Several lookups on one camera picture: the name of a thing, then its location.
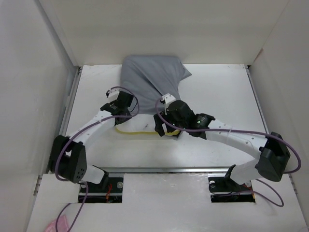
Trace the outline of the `white pillow yellow edge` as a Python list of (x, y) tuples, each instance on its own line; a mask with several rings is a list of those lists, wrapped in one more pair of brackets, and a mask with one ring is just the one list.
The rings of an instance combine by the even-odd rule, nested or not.
[(115, 131), (126, 135), (158, 135), (155, 131), (153, 115), (139, 114), (128, 121), (116, 125)]

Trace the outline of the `grey pillowcase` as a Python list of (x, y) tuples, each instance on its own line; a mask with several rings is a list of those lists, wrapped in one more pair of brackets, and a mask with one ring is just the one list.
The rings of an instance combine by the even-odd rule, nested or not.
[(120, 86), (137, 97), (139, 114), (154, 116), (155, 102), (168, 93), (179, 100), (179, 83), (191, 75), (178, 57), (131, 55), (123, 60)]

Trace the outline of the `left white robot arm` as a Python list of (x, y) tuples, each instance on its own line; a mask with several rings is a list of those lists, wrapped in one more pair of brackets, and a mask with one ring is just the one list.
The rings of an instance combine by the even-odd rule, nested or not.
[(104, 104), (98, 113), (74, 133), (58, 135), (54, 141), (48, 162), (48, 169), (61, 181), (72, 183), (91, 183), (96, 191), (108, 187), (107, 171), (87, 164), (86, 149), (89, 148), (104, 132), (116, 125), (130, 120), (130, 107), (137, 97), (121, 87), (113, 87), (106, 93), (109, 102)]

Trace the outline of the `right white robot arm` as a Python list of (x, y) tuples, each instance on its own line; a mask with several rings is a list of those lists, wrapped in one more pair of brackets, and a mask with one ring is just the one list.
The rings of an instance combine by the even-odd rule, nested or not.
[(229, 167), (224, 177), (228, 190), (258, 178), (281, 181), (291, 155), (280, 134), (234, 129), (208, 114), (195, 114), (188, 104), (171, 95), (158, 99), (155, 110), (155, 131), (161, 137), (166, 132), (179, 130), (192, 137), (222, 143), (252, 157), (247, 163)]

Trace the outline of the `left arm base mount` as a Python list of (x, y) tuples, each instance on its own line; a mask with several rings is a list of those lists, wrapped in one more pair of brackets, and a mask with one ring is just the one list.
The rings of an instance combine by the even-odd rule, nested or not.
[(86, 187), (80, 186), (78, 203), (122, 203), (124, 174), (109, 172), (103, 177), (103, 182), (94, 184), (87, 182), (88, 194), (86, 194)]

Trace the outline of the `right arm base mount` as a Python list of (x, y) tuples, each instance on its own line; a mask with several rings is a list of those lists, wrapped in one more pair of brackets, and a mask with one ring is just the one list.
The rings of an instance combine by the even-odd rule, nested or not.
[(255, 203), (252, 187), (239, 185), (230, 178), (235, 166), (230, 166), (224, 176), (208, 177), (212, 203)]

